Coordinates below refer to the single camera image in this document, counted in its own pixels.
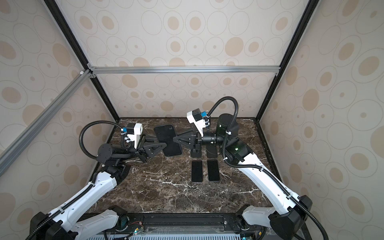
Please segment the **black phone case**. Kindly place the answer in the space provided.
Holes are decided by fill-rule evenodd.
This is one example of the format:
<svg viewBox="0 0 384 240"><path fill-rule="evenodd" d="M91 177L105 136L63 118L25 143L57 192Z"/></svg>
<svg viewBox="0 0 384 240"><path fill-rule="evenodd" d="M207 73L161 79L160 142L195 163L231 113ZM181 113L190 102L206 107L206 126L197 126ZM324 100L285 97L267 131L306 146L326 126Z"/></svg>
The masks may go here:
<svg viewBox="0 0 384 240"><path fill-rule="evenodd" d="M206 151L207 151L208 159L215 159L218 157L217 146L215 145L206 146Z"/></svg>
<svg viewBox="0 0 384 240"><path fill-rule="evenodd" d="M202 151L199 149L191 150L191 157L192 158L201 158L202 157Z"/></svg>

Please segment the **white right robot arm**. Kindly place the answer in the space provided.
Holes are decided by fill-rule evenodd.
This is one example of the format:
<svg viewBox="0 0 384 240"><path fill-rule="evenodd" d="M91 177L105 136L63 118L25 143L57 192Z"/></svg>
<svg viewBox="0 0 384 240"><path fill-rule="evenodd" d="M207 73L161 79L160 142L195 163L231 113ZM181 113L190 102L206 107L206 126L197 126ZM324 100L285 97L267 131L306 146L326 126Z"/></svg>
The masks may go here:
<svg viewBox="0 0 384 240"><path fill-rule="evenodd" d="M238 137L240 127L234 116L220 115L215 131L210 130L207 114L198 109L188 112L187 120L193 127L175 136L174 143L190 149L193 158L202 156L202 147L206 147L207 156L224 154L224 162L244 173L272 203L271 208L245 207L241 211L245 225L271 228L283 240L299 240L298 231L309 217L311 199L300 197L266 168L256 153Z"/></svg>

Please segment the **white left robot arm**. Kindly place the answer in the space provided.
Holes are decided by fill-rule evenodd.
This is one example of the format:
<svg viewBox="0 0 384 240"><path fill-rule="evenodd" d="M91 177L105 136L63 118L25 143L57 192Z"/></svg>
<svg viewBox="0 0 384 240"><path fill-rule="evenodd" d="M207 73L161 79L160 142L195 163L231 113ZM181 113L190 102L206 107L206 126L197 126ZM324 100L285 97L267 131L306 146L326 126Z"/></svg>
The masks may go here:
<svg viewBox="0 0 384 240"><path fill-rule="evenodd" d="M141 137L138 146L122 148L103 144L97 161L104 164L100 171L69 200L47 214L39 212L31 219L28 240L86 240L97 233L114 229L124 231L129 226L127 211L114 206L101 214L81 221L83 214L106 193L119 185L129 174L126 160L139 158L145 162L167 147L155 138Z"/></svg>

